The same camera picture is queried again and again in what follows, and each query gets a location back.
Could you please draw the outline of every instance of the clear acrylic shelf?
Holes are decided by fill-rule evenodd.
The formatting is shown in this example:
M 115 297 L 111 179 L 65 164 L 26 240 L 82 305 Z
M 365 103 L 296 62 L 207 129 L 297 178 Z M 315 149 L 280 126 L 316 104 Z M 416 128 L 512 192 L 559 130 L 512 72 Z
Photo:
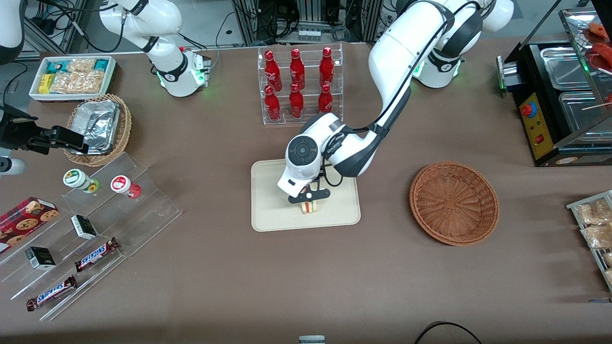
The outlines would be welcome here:
M 319 95 L 321 86 L 319 85 L 319 64 L 323 56 L 323 48 L 331 47 L 332 60 L 334 60 L 334 82 L 331 85 L 330 93 L 333 97 L 332 112 L 342 121 L 344 117 L 344 79 L 343 79 L 343 52 L 342 45 L 339 43 L 333 44 L 312 44 L 300 45 L 300 56 L 304 62 L 306 74 L 306 87 L 301 90 L 304 96 L 304 114 L 301 118 L 296 119 L 291 115 L 291 105 L 289 104 L 289 95 L 291 93 L 291 76 L 289 74 L 289 65 L 291 64 L 291 46 L 280 47 L 262 47 L 258 50 L 257 72 L 259 77 L 259 97 L 261 98 L 261 114 L 264 124 L 300 124 L 306 123 L 312 116 L 319 114 Z M 272 50 L 274 59 L 280 68 L 280 79 L 283 82 L 283 89 L 276 92 L 278 101 L 280 102 L 280 120 L 272 122 L 266 111 L 264 98 L 264 88 L 267 85 L 266 80 L 266 59 L 264 52 Z
M 100 182 L 96 193 L 86 194 L 81 190 L 71 190 L 60 198 L 58 203 L 62 204 L 63 200 L 65 205 L 60 208 L 63 210 L 62 217 L 36 237 L 14 249 L 0 266 L 0 280 L 6 295 L 23 303 L 23 311 L 26 312 L 28 299 L 37 297 L 65 281 L 68 276 L 75 275 L 77 289 L 66 291 L 61 297 L 48 301 L 32 312 L 33 316 L 39 317 L 40 320 L 52 320 L 179 217 L 181 211 L 155 186 L 145 171 L 146 168 L 142 164 L 123 153 L 92 175 Z M 140 196 L 127 198 L 110 190 L 110 181 L 119 174 L 128 176 L 140 185 Z M 77 236 L 70 221 L 74 214 L 89 217 L 98 232 L 95 239 L 85 240 Z M 120 247 L 77 273 L 74 263 L 112 237 L 116 238 Z M 29 246 L 48 248 L 56 267 L 49 271 L 33 269 L 24 252 Z

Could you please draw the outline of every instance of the metal container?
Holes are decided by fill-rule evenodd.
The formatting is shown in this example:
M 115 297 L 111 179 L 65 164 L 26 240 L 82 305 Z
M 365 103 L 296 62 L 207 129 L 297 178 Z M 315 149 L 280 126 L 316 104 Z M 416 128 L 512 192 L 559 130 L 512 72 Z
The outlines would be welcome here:
M 592 125 L 592 122 L 601 117 L 600 108 L 582 110 L 586 107 L 597 105 L 593 92 L 564 92 L 559 96 L 559 102 L 563 107 L 565 119 L 573 132 L 584 126 Z M 586 132 L 581 141 L 610 141 L 612 140 L 612 121 L 607 119 L 601 124 Z
M 554 88 L 560 91 L 591 89 L 573 48 L 546 48 L 540 55 Z

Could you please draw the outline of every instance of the cookie box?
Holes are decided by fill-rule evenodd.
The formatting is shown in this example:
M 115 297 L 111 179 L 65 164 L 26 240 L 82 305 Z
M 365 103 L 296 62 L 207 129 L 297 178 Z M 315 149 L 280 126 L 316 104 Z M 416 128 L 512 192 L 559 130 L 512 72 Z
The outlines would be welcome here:
M 96 59 L 96 60 L 107 60 L 108 64 L 106 65 L 106 69 L 104 72 L 104 77 L 102 79 L 102 85 L 100 87 L 100 91 L 98 93 L 76 93 L 76 94 L 44 94 L 39 92 L 39 86 L 41 81 L 43 81 L 43 76 L 47 74 L 49 65 L 66 61 L 73 58 L 86 58 L 86 59 Z M 111 56 L 104 55 L 73 55 L 73 56 L 52 56 L 48 58 L 43 58 L 40 62 L 40 66 L 38 71 L 36 72 L 36 77 L 34 77 L 34 81 L 32 82 L 32 86 L 30 87 L 30 97 L 34 100 L 38 100 L 39 102 L 77 102 L 79 100 L 86 100 L 98 95 L 106 94 L 110 84 L 111 79 L 113 77 L 114 68 L 116 65 L 115 59 Z
M 6 214 L 0 215 L 0 253 L 30 235 L 59 215 L 53 203 L 28 197 Z

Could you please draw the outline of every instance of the small black box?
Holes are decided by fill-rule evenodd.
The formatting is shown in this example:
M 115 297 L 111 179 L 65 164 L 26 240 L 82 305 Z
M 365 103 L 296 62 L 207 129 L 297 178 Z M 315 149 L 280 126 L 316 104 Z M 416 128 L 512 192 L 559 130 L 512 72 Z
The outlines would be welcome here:
M 51 252 L 45 247 L 28 247 L 26 256 L 34 269 L 51 270 L 55 267 Z
M 94 226 L 91 224 L 91 221 L 83 215 L 74 215 L 70 218 L 72 221 L 72 226 L 75 228 L 76 235 L 82 237 L 83 239 L 91 240 L 95 239 L 98 233 L 95 232 Z

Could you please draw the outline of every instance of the table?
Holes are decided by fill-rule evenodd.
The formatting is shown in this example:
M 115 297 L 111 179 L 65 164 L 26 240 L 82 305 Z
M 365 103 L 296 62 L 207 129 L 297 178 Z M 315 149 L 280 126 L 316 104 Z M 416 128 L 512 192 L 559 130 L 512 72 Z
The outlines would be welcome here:
M 296 343 L 324 334 L 330 344 L 412 343 L 437 320 L 485 343 L 609 341 L 612 305 L 587 303 L 609 293 L 564 205 L 610 189 L 610 169 L 533 167 L 518 111 L 496 86 L 495 57 L 517 42 L 481 40 L 445 89 L 413 82 L 357 179 L 357 225 L 271 233 L 250 226 L 250 168 L 282 158 L 297 128 L 262 125 L 256 49 L 223 50 L 210 87 L 184 99 L 159 86 L 145 55 L 117 54 L 113 92 L 133 116 L 127 151 L 184 213 L 52 322 L 2 297 L 0 335 L 11 338 L 0 342 Z M 369 47 L 344 49 L 345 119 L 358 127 L 381 101 Z M 39 125 L 64 124 L 74 106 L 32 101 L 29 112 Z M 61 176 L 76 165 L 62 151 L 15 156 L 29 169 L 0 179 L 1 212 L 67 191 Z M 441 160 L 474 167 L 498 193 L 499 224 L 481 244 L 438 243 L 411 215 L 413 177 Z M 432 332 L 430 343 L 468 342 L 453 329 Z

